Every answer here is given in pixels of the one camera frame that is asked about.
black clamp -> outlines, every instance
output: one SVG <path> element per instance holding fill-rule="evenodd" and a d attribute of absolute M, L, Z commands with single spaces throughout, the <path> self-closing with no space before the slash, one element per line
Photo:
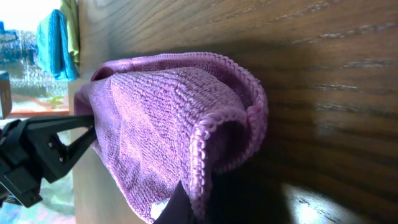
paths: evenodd
<path fill-rule="evenodd" d="M 69 146 L 57 133 L 89 130 Z M 96 139 L 93 116 L 36 117 L 13 121 L 0 133 L 0 207 L 3 202 L 27 208 L 42 200 L 42 178 L 64 177 Z"/>

wooden surface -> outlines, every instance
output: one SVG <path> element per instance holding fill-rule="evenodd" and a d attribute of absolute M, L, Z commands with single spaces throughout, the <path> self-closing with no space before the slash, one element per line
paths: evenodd
<path fill-rule="evenodd" d="M 188 51 L 227 55 L 261 80 L 267 139 L 250 163 L 215 180 L 216 223 L 398 222 L 398 1 L 79 7 L 82 80 L 108 60 Z M 134 223 L 92 151 L 74 171 L 78 223 Z"/>

yellow cloth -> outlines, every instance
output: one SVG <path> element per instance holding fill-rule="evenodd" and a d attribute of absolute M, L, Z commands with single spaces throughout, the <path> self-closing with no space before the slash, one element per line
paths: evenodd
<path fill-rule="evenodd" d="M 67 20 L 68 52 L 73 62 L 79 64 L 80 33 L 76 0 L 61 0 L 60 11 Z"/>

purple towel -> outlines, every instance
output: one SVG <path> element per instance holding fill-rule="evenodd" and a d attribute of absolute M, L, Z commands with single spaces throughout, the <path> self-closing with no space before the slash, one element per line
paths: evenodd
<path fill-rule="evenodd" d="M 107 62 L 75 95 L 75 114 L 94 114 L 94 150 L 130 207 L 147 223 L 152 203 L 179 180 L 205 217 L 211 172 L 251 157 L 267 129 L 267 99 L 247 70 L 211 53 Z"/>

hanging towel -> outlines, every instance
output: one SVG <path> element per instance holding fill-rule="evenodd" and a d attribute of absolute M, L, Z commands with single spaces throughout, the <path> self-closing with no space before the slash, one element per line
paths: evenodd
<path fill-rule="evenodd" d="M 67 21 L 68 52 L 73 62 L 79 64 L 79 18 L 75 0 L 61 0 L 60 11 Z"/>
<path fill-rule="evenodd" d="M 37 28 L 38 66 L 51 73 L 56 80 L 73 81 L 78 78 L 69 53 L 64 16 L 56 9 Z"/>
<path fill-rule="evenodd" d="M 94 150 L 130 207 L 147 223 L 151 206 L 179 180 L 205 217 L 212 172 L 240 166 L 267 127 L 259 80 L 228 57 L 163 54 L 107 62 L 75 94 L 75 114 L 94 114 Z"/>

